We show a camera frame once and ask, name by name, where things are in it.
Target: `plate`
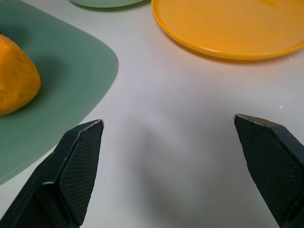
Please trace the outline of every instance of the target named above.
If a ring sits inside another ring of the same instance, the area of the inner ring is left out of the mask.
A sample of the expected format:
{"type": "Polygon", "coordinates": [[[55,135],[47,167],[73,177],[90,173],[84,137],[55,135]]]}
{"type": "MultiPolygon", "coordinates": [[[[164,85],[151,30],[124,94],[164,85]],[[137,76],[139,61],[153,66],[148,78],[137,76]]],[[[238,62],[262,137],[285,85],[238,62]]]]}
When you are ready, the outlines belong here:
{"type": "Polygon", "coordinates": [[[204,54],[266,59],[304,47],[303,0],[152,0],[161,28],[204,54]]]}
{"type": "Polygon", "coordinates": [[[0,116],[2,184],[89,114],[112,85],[118,61],[100,40],[18,0],[0,1],[0,30],[25,51],[41,77],[32,102],[0,116]]]}
{"type": "Polygon", "coordinates": [[[112,8],[112,7],[132,5],[143,0],[70,0],[70,1],[83,6],[97,7],[97,8],[112,8]]]}

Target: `orange fruit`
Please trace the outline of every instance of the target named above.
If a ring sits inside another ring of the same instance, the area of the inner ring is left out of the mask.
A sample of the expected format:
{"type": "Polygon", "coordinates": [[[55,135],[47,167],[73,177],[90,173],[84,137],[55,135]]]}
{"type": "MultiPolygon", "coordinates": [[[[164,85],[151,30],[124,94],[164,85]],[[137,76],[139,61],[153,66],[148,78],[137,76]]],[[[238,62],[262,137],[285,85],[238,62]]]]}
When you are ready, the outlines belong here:
{"type": "Polygon", "coordinates": [[[15,42],[0,35],[0,115],[25,106],[36,96],[40,85],[34,63],[15,42]]]}

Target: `yellow plate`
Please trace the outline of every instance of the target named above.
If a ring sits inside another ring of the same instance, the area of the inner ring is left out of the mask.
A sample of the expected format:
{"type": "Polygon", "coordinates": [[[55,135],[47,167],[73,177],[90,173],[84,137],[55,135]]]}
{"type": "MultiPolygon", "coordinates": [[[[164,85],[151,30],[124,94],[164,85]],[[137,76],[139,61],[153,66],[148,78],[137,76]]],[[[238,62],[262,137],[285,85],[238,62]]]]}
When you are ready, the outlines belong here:
{"type": "Polygon", "coordinates": [[[266,59],[304,47],[304,0],[152,0],[181,44],[216,57],[266,59]]]}

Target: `white table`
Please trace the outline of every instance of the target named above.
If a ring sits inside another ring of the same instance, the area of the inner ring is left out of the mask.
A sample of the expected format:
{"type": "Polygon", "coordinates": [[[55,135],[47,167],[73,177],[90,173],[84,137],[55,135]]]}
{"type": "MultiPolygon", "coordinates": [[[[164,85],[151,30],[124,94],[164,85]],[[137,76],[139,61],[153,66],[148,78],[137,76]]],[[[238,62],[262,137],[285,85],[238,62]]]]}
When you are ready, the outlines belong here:
{"type": "MultiPolygon", "coordinates": [[[[26,2],[102,40],[119,59],[113,86],[83,120],[105,121],[83,228],[278,227],[232,118],[266,118],[304,142],[303,51],[257,64],[217,62],[174,44],[147,1],[125,10],[26,2]]],[[[0,186],[0,217],[43,158],[0,186]]]]}

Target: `sage green plate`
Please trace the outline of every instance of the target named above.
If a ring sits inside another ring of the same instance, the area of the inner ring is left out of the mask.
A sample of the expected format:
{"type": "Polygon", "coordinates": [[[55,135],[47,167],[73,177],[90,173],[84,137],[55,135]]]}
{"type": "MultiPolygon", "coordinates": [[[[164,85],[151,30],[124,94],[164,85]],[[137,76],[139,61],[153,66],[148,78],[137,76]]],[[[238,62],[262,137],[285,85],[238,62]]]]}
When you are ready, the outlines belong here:
{"type": "Polygon", "coordinates": [[[2,184],[85,118],[113,83],[118,61],[100,40],[18,0],[0,1],[0,31],[25,51],[41,77],[32,102],[0,116],[2,184]]]}
{"type": "Polygon", "coordinates": [[[143,0],[70,0],[70,1],[83,6],[112,8],[112,7],[132,5],[143,0]]]}

